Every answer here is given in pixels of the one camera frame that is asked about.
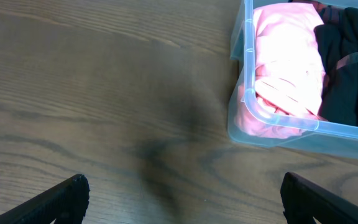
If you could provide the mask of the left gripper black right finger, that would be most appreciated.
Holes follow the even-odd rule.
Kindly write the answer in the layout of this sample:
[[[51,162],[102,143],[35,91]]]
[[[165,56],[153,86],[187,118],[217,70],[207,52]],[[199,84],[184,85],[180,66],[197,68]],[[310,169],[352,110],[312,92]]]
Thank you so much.
[[[285,174],[280,195],[288,224],[358,224],[358,206],[294,172]]]

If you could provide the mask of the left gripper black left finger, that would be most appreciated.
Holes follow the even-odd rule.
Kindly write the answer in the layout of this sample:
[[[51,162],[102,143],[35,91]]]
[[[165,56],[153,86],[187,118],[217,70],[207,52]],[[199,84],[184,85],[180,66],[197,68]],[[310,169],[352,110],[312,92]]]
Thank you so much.
[[[0,224],[81,224],[89,205],[90,187],[76,174],[0,215]]]

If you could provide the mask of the pink garment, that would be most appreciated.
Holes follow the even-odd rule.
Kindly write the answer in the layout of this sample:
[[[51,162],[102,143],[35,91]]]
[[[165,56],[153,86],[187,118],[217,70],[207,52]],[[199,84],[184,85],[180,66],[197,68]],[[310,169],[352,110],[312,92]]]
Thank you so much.
[[[252,88],[241,84],[235,125],[260,138],[288,139],[316,128],[326,74],[311,3],[276,3],[253,11]]]

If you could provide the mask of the black garment with tape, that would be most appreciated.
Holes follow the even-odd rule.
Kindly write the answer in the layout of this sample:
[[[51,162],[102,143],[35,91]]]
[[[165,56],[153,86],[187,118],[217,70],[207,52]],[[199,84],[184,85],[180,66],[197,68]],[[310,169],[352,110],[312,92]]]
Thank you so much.
[[[358,8],[344,8],[340,24],[314,30],[326,76],[319,115],[358,126]]]

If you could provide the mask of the red blue plaid shirt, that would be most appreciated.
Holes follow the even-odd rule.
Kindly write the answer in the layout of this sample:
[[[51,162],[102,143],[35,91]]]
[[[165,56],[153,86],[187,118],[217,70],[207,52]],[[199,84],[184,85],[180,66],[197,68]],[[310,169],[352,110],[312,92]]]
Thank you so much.
[[[309,3],[316,9],[324,24],[340,24],[342,22],[342,16],[344,14],[343,8],[314,0],[309,0]]]

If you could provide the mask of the clear plastic storage bin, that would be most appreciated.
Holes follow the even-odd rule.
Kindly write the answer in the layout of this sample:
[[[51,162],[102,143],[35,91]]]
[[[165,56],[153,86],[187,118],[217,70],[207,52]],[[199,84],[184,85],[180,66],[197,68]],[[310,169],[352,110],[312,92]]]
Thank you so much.
[[[227,132],[231,139],[260,147],[287,147],[358,159],[358,127],[269,113],[257,102],[253,1],[241,2],[231,35],[231,54],[239,62],[239,78],[229,101]],[[242,116],[267,131],[301,131],[286,139],[252,136],[240,126]]]

